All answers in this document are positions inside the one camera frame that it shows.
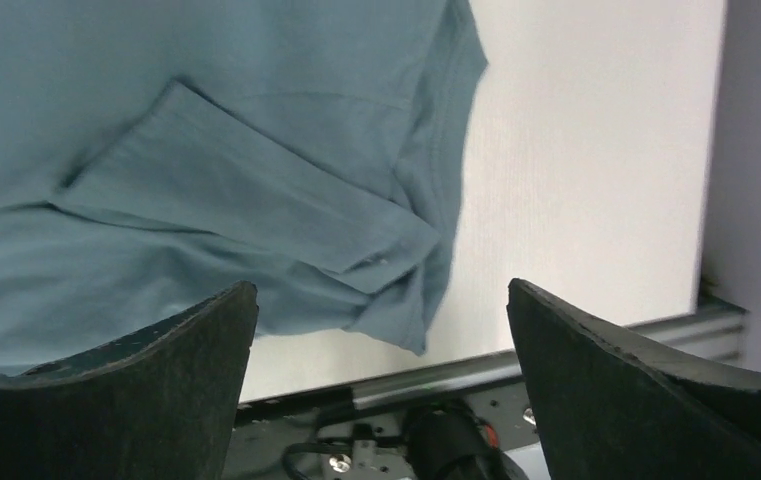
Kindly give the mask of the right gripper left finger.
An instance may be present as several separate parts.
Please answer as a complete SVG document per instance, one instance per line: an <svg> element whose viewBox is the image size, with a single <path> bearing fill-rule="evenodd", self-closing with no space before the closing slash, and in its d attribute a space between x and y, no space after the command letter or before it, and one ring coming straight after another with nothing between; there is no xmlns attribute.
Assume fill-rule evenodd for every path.
<svg viewBox="0 0 761 480"><path fill-rule="evenodd" d="M218 479L254 340L241 282L177 315L0 375L0 479Z"/></svg>

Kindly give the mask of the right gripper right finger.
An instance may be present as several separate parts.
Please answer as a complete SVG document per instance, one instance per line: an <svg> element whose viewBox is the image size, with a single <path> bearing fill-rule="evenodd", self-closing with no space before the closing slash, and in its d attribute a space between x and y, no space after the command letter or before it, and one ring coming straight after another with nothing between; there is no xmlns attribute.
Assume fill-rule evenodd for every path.
<svg viewBox="0 0 761 480"><path fill-rule="evenodd" d="M508 287L514 348L554 479L761 479L761 372L639 337L521 279Z"/></svg>

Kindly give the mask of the grey-blue t-shirt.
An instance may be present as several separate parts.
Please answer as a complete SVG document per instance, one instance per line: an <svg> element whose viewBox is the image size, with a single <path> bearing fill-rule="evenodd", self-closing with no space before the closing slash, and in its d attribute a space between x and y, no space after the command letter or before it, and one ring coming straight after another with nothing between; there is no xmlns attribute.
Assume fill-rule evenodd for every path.
<svg viewBox="0 0 761 480"><path fill-rule="evenodd" d="M486 65L466 1L0 1L0 374L239 281L422 354Z"/></svg>

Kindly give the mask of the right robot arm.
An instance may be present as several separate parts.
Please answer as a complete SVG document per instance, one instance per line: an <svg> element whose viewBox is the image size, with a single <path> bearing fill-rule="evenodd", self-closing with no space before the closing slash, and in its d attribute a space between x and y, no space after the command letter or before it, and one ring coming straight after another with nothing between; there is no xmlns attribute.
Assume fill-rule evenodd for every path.
<svg viewBox="0 0 761 480"><path fill-rule="evenodd" d="M514 280L515 349L247 407L242 282L83 353L0 375L0 479L761 479L761 373Z"/></svg>

